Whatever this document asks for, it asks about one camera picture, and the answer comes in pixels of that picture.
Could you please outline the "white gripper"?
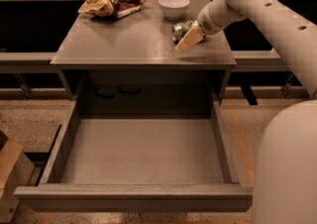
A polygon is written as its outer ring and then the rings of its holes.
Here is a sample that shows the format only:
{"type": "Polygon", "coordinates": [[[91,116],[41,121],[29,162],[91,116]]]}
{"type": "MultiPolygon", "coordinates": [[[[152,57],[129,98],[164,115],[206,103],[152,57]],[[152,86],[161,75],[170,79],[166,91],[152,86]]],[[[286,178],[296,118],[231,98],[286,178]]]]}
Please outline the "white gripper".
{"type": "Polygon", "coordinates": [[[194,47],[205,35],[215,35],[224,30],[230,24],[230,9],[225,0],[212,0],[200,11],[197,21],[199,27],[192,27],[186,32],[175,47],[177,52],[194,47]]]}

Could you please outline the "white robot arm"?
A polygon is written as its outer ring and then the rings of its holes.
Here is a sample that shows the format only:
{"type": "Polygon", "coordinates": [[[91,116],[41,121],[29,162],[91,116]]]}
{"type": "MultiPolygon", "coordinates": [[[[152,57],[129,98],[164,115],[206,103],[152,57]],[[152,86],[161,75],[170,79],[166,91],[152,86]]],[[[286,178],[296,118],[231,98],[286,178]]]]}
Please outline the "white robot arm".
{"type": "Polygon", "coordinates": [[[184,52],[206,35],[249,19],[311,99],[266,126],[255,167],[253,224],[317,224],[317,26],[277,0],[213,0],[179,41],[184,52]]]}

